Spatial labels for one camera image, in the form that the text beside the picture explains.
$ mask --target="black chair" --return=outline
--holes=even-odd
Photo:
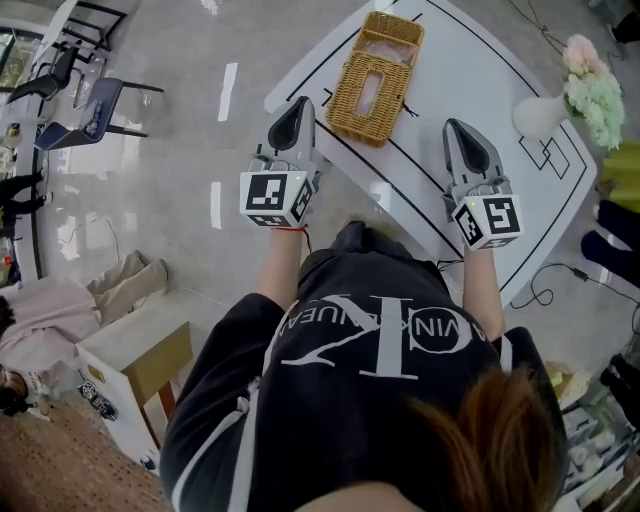
[[[75,46],[66,46],[66,48],[62,47],[60,50],[63,51],[60,58],[57,60],[54,58],[55,62],[53,64],[42,64],[38,68],[36,78],[16,87],[7,99],[7,103],[11,103],[12,101],[16,101],[31,94],[37,94],[45,101],[48,101],[69,85],[69,82],[71,81],[71,73],[74,70],[80,74],[80,83],[82,83],[84,80],[84,74],[79,69],[73,67],[76,62],[76,57],[78,56],[79,48]],[[44,76],[39,76],[42,69],[47,66],[50,67],[49,73]]]

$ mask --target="tile floor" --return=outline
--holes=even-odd
[[[514,0],[531,16],[526,1]],[[579,32],[601,54],[617,54],[604,25],[584,0],[532,0],[541,23],[560,39]],[[238,213],[238,173],[245,170],[263,100],[285,73],[363,0],[110,0],[131,12],[117,35],[107,74],[157,85],[164,96],[124,93],[117,118],[149,131],[148,139],[107,134],[96,146],[51,152],[49,190],[55,202],[38,213],[44,270],[88,280],[116,259],[140,249],[164,258],[171,270],[168,299],[194,326],[198,350],[214,323],[252,291],[267,233]],[[508,0],[454,0],[534,71],[550,92],[560,89],[559,57]],[[615,19],[624,0],[611,0]],[[612,58],[625,88],[626,138],[640,138],[640,44],[625,60]],[[221,109],[225,74],[237,65],[228,112]],[[83,89],[86,96],[95,77]],[[57,117],[77,122],[59,99]],[[594,151],[594,156],[601,153]],[[221,193],[212,197],[212,183]],[[575,264],[622,291],[640,293],[580,256],[579,241],[594,226],[590,196],[549,261]],[[391,222],[339,170],[325,178],[311,217],[314,248],[327,246],[351,214]],[[117,245],[111,233],[113,227]],[[415,243],[407,241],[419,254]],[[510,325],[528,327],[543,357],[596,371],[631,336],[632,304],[565,270],[545,271],[537,288],[551,286],[551,307],[507,306]],[[203,298],[193,291],[208,298]],[[516,303],[528,300],[523,290]]]

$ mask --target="white table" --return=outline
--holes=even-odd
[[[326,104],[358,29],[375,9],[425,28],[406,97],[419,117],[402,111],[391,139],[380,149],[336,135],[325,121]],[[309,96],[316,107],[318,150],[365,192],[375,193],[380,205],[436,260],[457,259],[463,252],[441,199],[450,181],[442,143],[445,121],[460,119],[496,146],[520,195],[525,225],[523,236],[495,251],[504,304],[558,242],[596,176],[592,157],[568,121],[544,143],[527,142],[515,131],[513,107],[529,96],[547,96],[546,91],[495,37],[446,0],[371,1],[287,74],[265,108],[273,112],[300,95]]]

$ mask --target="chair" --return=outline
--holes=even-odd
[[[79,69],[73,67],[76,61],[76,57],[78,56],[78,51],[79,48],[77,47],[67,47],[63,50],[62,56],[57,60],[56,54],[56,57],[54,57],[54,62],[52,64],[41,64],[38,68],[36,78],[16,87],[7,99],[7,104],[31,94],[37,94],[38,96],[41,96],[45,101],[49,101],[56,94],[58,94],[58,92],[65,89],[69,85],[69,82],[71,81],[71,73],[74,70],[80,74],[80,82],[78,84],[79,88],[80,84],[82,84],[84,80],[84,73],[82,73],[82,71],[80,71]],[[47,66],[50,67],[49,73],[44,76],[39,76],[42,68]]]
[[[35,146],[42,151],[50,151],[52,149],[68,148],[72,146],[84,146],[86,144],[95,144],[100,142],[106,132],[119,133],[121,135],[132,135],[134,137],[147,137],[143,132],[135,130],[127,130],[122,126],[114,126],[111,123],[111,117],[115,111],[118,98],[124,87],[131,89],[145,89],[149,91],[164,92],[163,89],[152,87],[150,85],[136,84],[133,82],[124,82],[117,78],[99,78],[95,81],[89,100],[85,107],[84,114],[100,102],[101,109],[97,117],[93,118],[95,122],[93,132],[87,133],[84,127],[74,130],[67,130],[60,123],[53,122],[47,126],[40,137],[36,139]]]

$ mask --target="blue chair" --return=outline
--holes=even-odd
[[[96,123],[93,130],[89,132],[84,129],[85,127],[67,130],[60,123],[53,122],[49,124],[40,137],[36,139],[35,146],[42,151],[50,151],[52,149],[95,144],[102,140],[106,132],[132,135],[134,137],[147,137],[148,135],[146,133],[127,130],[121,126],[110,124],[111,117],[118,103],[118,98],[124,87],[164,92],[163,89],[150,85],[124,82],[117,78],[99,78],[93,84],[87,106],[85,107],[86,114],[87,109],[92,108],[92,105],[96,105],[96,102],[99,102],[101,105],[99,114],[93,119]]]

